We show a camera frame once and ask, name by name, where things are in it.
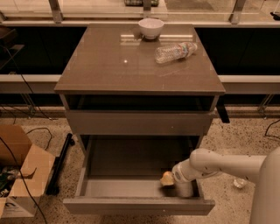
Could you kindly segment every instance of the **open drawer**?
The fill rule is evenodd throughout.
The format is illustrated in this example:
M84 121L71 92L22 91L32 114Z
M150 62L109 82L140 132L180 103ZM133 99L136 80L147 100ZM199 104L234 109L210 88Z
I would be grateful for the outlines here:
M190 155L187 136L91 136L72 214L207 215L214 201L203 199L196 181L162 187L160 178Z
M66 111L72 132L81 135L204 136L214 117L214 112Z

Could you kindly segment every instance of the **speckled floor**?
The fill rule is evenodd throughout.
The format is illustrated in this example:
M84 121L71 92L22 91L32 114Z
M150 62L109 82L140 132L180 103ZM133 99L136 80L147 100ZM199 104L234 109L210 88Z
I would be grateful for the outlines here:
M214 119L208 135L201 147L219 153L260 154L266 155L280 145L273 137L264 137L267 127L279 118L231 118L230 124ZM0 124L21 125L24 131L38 127L47 127L53 135L49 148L58 156L68 132L71 132L67 120L59 118L50 121L44 118L0 118ZM271 135L279 136L280 123L269 129ZM30 139L38 146L45 148L49 134L45 130L33 131ZM234 178L227 174L200 181L206 199L215 200L215 207L208 216L153 216L153 215L72 215L64 207L62 200L72 198L75 194L81 171L83 154L79 144L71 147L66 155L65 164L59 179L60 193L57 196L44 195L39 203L48 223L96 223L96 224L240 224L249 223L250 208L255 185L248 183L243 189L233 186ZM37 212L34 218L1 219L0 223L44 223Z

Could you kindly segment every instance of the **bowl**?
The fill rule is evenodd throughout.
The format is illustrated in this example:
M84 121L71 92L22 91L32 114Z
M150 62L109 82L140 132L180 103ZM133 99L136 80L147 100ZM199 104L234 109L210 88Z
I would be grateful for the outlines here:
M165 23L160 19L147 17L141 19L138 24L146 39L155 39L160 35Z

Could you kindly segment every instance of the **plastic bottle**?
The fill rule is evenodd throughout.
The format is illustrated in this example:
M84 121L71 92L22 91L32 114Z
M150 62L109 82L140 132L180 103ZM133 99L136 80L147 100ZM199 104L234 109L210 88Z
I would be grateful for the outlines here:
M155 51L155 59L159 64L191 56L198 46L193 42L160 46Z
M236 186L239 189L242 189L247 183L248 183L247 180L245 180L243 178L234 179L234 186Z

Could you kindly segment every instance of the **wire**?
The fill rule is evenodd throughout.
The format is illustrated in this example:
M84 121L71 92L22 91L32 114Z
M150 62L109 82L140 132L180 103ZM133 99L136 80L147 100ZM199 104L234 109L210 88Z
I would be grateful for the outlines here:
M8 52L8 54L10 55L10 59L13 61L13 63L15 64L15 66L16 66L18 72L19 72L19 75L21 76L21 78L23 79L24 83L26 84L26 86L27 86L27 87L29 88L29 90L31 91L31 93L34 94L34 92L33 92L32 88L31 88L31 86L28 84L28 82L26 81L25 77L24 77L24 76L22 75L22 73L20 72L20 69L19 69L19 67L18 67L18 64L17 64L17 62L14 60L14 58L12 57L12 55L11 55L9 49L8 49L7 47L3 46L3 45L0 45L0 46L1 46L4 50L6 50L6 51ZM45 118L47 118L47 119L49 119L49 120L55 120L55 119L52 119L51 117L47 116L47 115L41 110L41 108L40 108L39 106L36 106L36 107L38 108L38 110L41 112L41 114L42 114Z
M27 113L27 112L23 111L22 109L15 108L15 107L12 107L12 106L9 106L8 104L5 104L5 107L9 107L9 108L12 108L12 109L16 109L16 110L18 110L19 112L21 112L21 113L23 113L23 114L25 114L25 115L30 116L30 114L29 114L29 113ZM40 115L32 115L31 117L45 118L45 117L40 116Z
M269 127L265 130L264 136L265 136L265 137L274 137L274 138L280 139L279 136L271 136L271 135L268 134L268 132L269 132L269 130L270 130L270 127L271 127L273 124L276 124L276 123L279 123L279 122L280 122L280 119L277 120L277 121L275 121L275 122L273 122L273 123L271 123L271 124L269 125Z
M17 159L15 158L15 155L12 153L12 151L11 151L10 147L8 146L8 144L7 144L1 137L0 137L0 140L3 142L3 144L6 146L6 148L8 149L8 151L10 152L10 154L12 155L12 157L13 157L13 159L14 159L16 165L17 165L18 167L20 167L19 164L18 164ZM46 217L45 217L44 213L42 212L42 210L41 210L39 204L38 204L38 203L36 202L36 200L32 197L32 195L31 195L31 193L30 193L30 191L29 191L29 189L28 189L28 186L27 186L27 184L26 184L26 182L25 182L24 175L23 175L23 173L20 171L20 169L19 169L19 173L20 173L20 176L21 176L21 178L22 178L22 180L23 180L23 182L24 182L24 186L25 186L25 188L26 188L26 191L28 192L29 196L31 197L31 199L32 199L33 202L35 203L35 205L36 205L36 207L38 208L38 210L40 211L40 213L42 214L43 219L44 219L44 221L45 221L45 224L47 224Z
M50 142L51 142L52 139L53 139L53 135L52 135L51 131L50 131L48 128L36 128L36 129L31 129L31 130L29 130L28 132L26 132L26 134L28 135L29 133L33 132L34 130L47 130L47 131L49 132L49 134L50 134L50 139L49 139L49 141L47 142L47 146L44 148L44 150L46 151L46 150L49 148Z
M11 112L11 111L9 111L8 109L6 109L5 107L3 107L2 105L1 105L1 108L3 108L3 110L5 110L5 111L7 111L7 112L9 112L10 114L12 114L13 116L14 116L14 122L13 122L13 124L15 124L16 123L16 119L17 119L17 117Z

